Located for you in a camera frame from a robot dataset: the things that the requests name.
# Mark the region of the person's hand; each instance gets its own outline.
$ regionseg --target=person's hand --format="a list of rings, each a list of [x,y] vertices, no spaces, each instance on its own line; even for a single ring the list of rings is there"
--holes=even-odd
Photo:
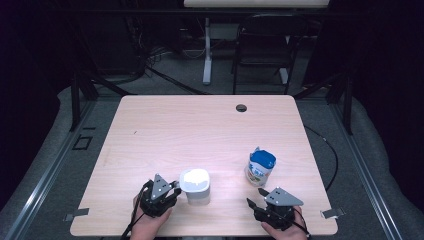
[[[294,208],[299,211],[300,214],[302,214],[302,209],[298,206],[294,206]],[[294,221],[301,225],[302,227],[305,227],[305,223],[303,222],[300,214],[294,211]],[[306,234],[305,232],[300,229],[299,227],[292,225],[288,229],[281,231],[279,229],[273,228],[271,225],[269,225],[266,222],[261,223],[262,228],[273,238],[277,240],[306,240]]]
[[[133,200],[133,205],[137,201],[137,196]],[[138,220],[138,222],[132,227],[131,240],[153,240],[159,231],[159,228],[168,220],[171,215],[172,208],[166,210],[160,217],[152,218],[144,215]],[[137,207],[137,213],[135,219],[138,219],[143,214],[140,206]]]

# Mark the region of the wooden table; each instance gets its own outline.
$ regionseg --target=wooden table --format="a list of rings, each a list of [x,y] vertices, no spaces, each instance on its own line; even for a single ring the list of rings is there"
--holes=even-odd
[[[244,104],[247,111],[238,112]],[[304,202],[313,235],[336,233],[303,124],[290,96],[127,96],[100,152],[75,217],[76,236],[118,236],[130,221],[132,199],[159,173],[178,180],[185,169],[203,168],[211,178],[211,202],[187,204],[178,197],[159,236],[264,236],[246,198],[266,204],[244,175],[249,154],[259,146],[274,154],[276,166],[266,190],[279,186]]]

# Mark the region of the metal bar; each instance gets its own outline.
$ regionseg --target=metal bar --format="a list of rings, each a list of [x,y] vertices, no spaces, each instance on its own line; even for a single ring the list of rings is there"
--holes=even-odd
[[[353,153],[353,163],[356,167],[356,170],[358,171],[359,178],[361,179],[362,184],[364,185],[365,191],[367,192],[371,204],[374,207],[376,215],[380,220],[381,226],[383,227],[387,239],[402,239],[402,236],[390,214],[390,211],[387,208],[386,203],[383,197],[381,196],[380,191],[378,190],[378,187],[375,184],[370,171],[368,170],[365,159],[362,156],[358,145],[356,144],[354,136],[350,135],[344,127],[341,115],[342,113],[340,109],[335,104],[330,104],[330,109],[333,113],[333,116],[336,118],[336,122],[340,131],[342,132]]]
[[[81,120],[81,107],[79,99],[79,80],[76,74],[72,79],[71,96],[72,96],[72,126],[70,131],[73,132]]]
[[[97,74],[91,73],[89,71],[84,72],[84,74],[88,78],[93,79],[94,81],[102,84],[103,86],[107,87],[108,89],[110,89],[110,90],[114,91],[115,93],[119,94],[121,97],[126,96],[126,95],[134,95],[134,94],[129,93],[129,92],[125,91],[124,89],[116,86],[115,84],[107,81],[106,79],[104,79],[103,77],[101,77],[101,76],[99,76]]]
[[[346,90],[343,102],[343,126],[345,127],[347,133],[352,135],[352,91],[353,91],[353,80],[350,75],[346,76]]]
[[[31,196],[28,198],[25,206],[23,207],[21,213],[15,220],[14,224],[10,228],[9,232],[6,235],[6,239],[24,239],[26,231],[31,225],[33,219],[35,218],[38,210],[43,204],[47,194],[49,193],[51,187],[53,186],[62,166],[66,161],[66,155],[70,148],[72,147],[72,142],[74,142],[80,131],[82,130],[82,125],[85,120],[90,116],[95,102],[89,101],[84,107],[81,113],[80,124],[76,127],[74,132],[69,132],[62,146],[60,147],[59,153],[56,159],[50,164],[46,169]]]
[[[301,14],[306,17],[337,20],[363,20],[369,12],[330,13],[322,9],[264,9],[264,8],[214,8],[214,9],[46,9],[50,13],[71,15],[116,15],[116,16],[180,16],[180,17],[243,17],[255,13]]]
[[[306,90],[303,90],[300,93],[297,93],[293,97],[296,100],[303,99],[303,98],[309,96],[310,94],[318,91],[320,88],[324,87],[325,85],[336,81],[340,76],[342,76],[342,73],[338,73],[338,74],[335,74],[333,76],[330,76],[327,79],[325,79],[325,80],[323,80],[323,81],[321,81],[319,83],[314,84],[312,87],[310,87],[310,88],[308,88]]]

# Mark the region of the white cup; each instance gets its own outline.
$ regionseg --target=white cup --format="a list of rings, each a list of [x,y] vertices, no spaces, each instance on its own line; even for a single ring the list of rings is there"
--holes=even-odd
[[[205,169],[184,170],[180,174],[180,188],[190,205],[207,205],[210,202],[210,177]]]

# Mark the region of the black curtain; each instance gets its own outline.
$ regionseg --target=black curtain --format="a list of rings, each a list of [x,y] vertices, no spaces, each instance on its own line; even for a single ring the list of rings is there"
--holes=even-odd
[[[0,207],[37,155],[59,111],[57,94],[70,85],[71,67],[34,1],[0,8]]]
[[[422,1],[332,0],[330,13],[366,13],[324,21],[304,84],[343,71],[386,147],[390,172],[424,211],[424,4]]]

